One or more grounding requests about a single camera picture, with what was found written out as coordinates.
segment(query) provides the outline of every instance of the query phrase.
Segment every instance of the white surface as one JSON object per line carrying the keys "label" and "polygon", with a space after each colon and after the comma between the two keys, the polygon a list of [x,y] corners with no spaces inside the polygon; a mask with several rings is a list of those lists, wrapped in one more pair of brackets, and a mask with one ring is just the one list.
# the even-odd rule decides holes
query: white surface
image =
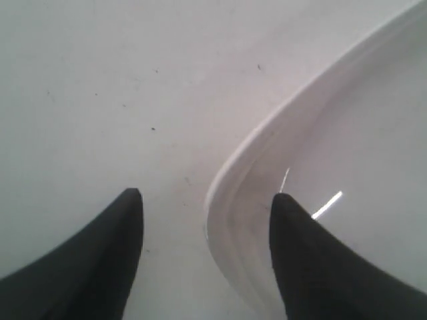
{"label": "white surface", "polygon": [[284,310],[268,246],[282,189],[363,257],[427,291],[427,3],[403,10],[262,123],[207,206],[213,257],[263,319]]}
{"label": "white surface", "polygon": [[281,101],[414,2],[3,1],[0,276],[139,187],[125,318],[254,319],[203,238],[209,182]]}

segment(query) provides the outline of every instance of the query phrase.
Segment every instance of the white floor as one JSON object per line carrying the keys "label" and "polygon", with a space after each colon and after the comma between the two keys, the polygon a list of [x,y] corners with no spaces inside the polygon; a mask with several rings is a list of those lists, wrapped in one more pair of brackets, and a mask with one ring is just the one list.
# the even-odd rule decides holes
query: white floor
{"label": "white floor", "polygon": [[205,243],[210,181],[268,113],[415,2],[3,1],[0,277],[139,187],[125,319],[256,319]]}

